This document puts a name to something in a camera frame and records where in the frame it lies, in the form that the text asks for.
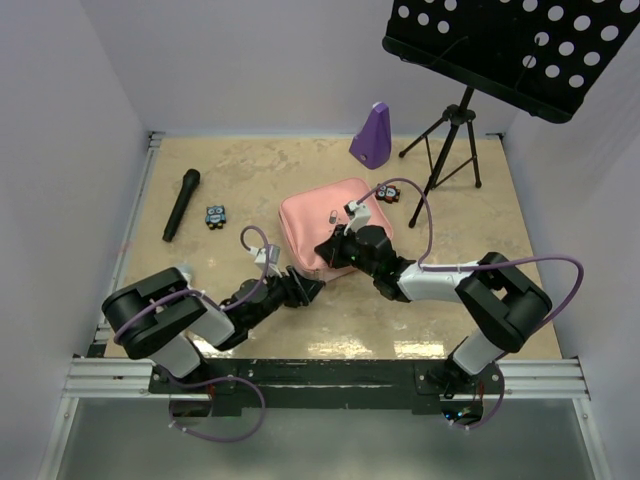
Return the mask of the pink medicine kit case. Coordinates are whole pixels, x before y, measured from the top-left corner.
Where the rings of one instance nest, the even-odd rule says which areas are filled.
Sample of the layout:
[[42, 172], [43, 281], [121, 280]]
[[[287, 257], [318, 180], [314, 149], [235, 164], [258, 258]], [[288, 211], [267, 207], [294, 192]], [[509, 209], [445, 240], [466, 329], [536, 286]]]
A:
[[[349, 222], [344, 206], [350, 201], [364, 201], [371, 211], [371, 219], [366, 226], [381, 226], [389, 237], [390, 224], [373, 198], [374, 194], [375, 191], [364, 180], [352, 178], [291, 196], [282, 202], [279, 217], [298, 273], [327, 283], [360, 271], [349, 266], [329, 268], [314, 252], [314, 247], [332, 235], [344, 232]], [[394, 273], [370, 276], [376, 288], [384, 294], [392, 292], [398, 275], [407, 268], [406, 260], [399, 257], [400, 265]]]

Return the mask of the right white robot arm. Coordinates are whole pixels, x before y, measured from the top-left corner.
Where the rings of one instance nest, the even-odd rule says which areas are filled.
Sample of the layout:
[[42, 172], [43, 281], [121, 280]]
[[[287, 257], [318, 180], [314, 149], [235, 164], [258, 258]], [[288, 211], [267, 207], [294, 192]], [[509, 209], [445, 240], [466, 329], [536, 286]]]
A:
[[461, 266], [422, 266], [398, 255], [380, 226], [353, 232], [338, 225], [314, 251], [332, 269], [353, 267], [388, 300], [437, 300], [464, 305], [477, 330], [447, 359], [445, 379], [459, 393], [504, 353], [520, 351], [550, 312], [549, 296], [504, 256], [490, 252]]

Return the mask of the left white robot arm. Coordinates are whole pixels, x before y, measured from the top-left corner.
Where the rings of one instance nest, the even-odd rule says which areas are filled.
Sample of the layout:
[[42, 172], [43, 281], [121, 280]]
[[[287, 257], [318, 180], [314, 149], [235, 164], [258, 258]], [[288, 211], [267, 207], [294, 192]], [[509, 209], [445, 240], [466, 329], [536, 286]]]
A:
[[185, 271], [171, 267], [111, 294], [101, 310], [130, 359], [150, 359], [183, 391], [196, 392], [206, 383], [207, 368], [187, 332], [219, 351], [231, 350], [279, 308], [310, 305], [325, 285], [288, 266], [279, 275], [244, 281], [214, 306], [189, 288]]

